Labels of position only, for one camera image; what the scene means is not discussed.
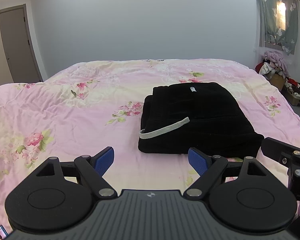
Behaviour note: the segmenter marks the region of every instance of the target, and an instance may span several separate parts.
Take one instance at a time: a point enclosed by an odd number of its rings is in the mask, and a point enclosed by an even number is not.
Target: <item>folded black clothing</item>
[[[180,121],[176,128],[173,124]],[[174,130],[167,132],[164,127],[170,125]],[[230,92],[214,82],[153,88],[145,98],[140,133],[138,149],[144,153],[187,154],[196,147],[226,158],[256,157],[264,139]]]

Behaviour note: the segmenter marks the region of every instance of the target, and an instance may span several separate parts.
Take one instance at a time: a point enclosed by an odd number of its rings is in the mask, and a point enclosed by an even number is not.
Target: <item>gray door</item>
[[[24,8],[0,13],[4,52],[15,83],[40,82],[40,74],[31,51]]]

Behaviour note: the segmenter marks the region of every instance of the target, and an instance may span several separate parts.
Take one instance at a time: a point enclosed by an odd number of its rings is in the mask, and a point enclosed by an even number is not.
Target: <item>logo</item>
[[[150,193],[147,194],[147,196],[148,196],[149,198],[152,198],[152,197],[155,196],[155,194],[154,194],[153,192],[150,192]]]

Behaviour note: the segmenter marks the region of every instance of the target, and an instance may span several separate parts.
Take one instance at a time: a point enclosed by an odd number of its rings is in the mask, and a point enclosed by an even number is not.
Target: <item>pink flower print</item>
[[[33,151],[32,151],[33,153],[39,153],[40,152],[40,149],[39,149],[39,147],[34,147],[34,149],[33,149]]]
[[[139,111],[132,111],[132,110],[130,110],[129,112],[127,112],[127,116],[135,116],[135,115],[137,115],[137,114],[140,114],[141,112],[139,112]]]
[[[85,95],[83,94],[83,93],[80,93],[79,95],[78,95],[78,98],[80,98],[80,99],[84,99],[85,98]]]
[[[26,85],[25,85],[25,87],[28,88],[28,89],[29,89],[30,87],[32,87],[32,86],[34,86],[34,83],[32,83],[32,84],[26,84]]]
[[[80,88],[80,90],[84,90],[84,87],[87,87],[86,83],[79,83],[77,84],[77,87]]]
[[[129,110],[128,106],[120,106],[119,110]]]
[[[31,158],[31,161],[35,161],[35,160],[37,160],[38,159],[38,157],[32,157]]]
[[[22,158],[27,160],[27,164],[28,164],[28,160],[30,160],[30,151],[23,149],[22,150]]]
[[[13,154],[12,154],[12,160],[15,162],[17,159],[19,159],[19,154],[17,151],[15,151]]]
[[[138,102],[136,104],[133,104],[131,109],[139,109],[141,107],[141,104]]]
[[[197,79],[189,79],[189,81],[191,81],[191,82],[195,82],[195,83],[202,83],[202,81],[200,81],[200,80],[197,80]]]
[[[275,99],[274,97],[270,97],[270,100],[271,100],[271,103],[276,103],[277,102],[277,99]]]
[[[43,139],[42,133],[37,132],[30,137],[26,137],[25,141],[28,146],[30,145],[36,146],[42,139]]]

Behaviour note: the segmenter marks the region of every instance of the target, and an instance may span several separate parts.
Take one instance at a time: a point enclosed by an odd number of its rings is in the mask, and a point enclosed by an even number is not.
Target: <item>pink blanket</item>
[[[115,151],[104,178],[120,193],[132,189],[180,189],[198,174],[187,155],[138,151],[144,98],[155,86],[217,82],[238,101],[255,131],[300,147],[300,118],[277,88],[254,70],[221,59],[95,61],[75,64],[46,82],[0,86],[0,224],[10,231],[6,196],[49,156],[72,161]],[[216,98],[212,108],[222,107]],[[284,166],[257,159],[283,184]]]

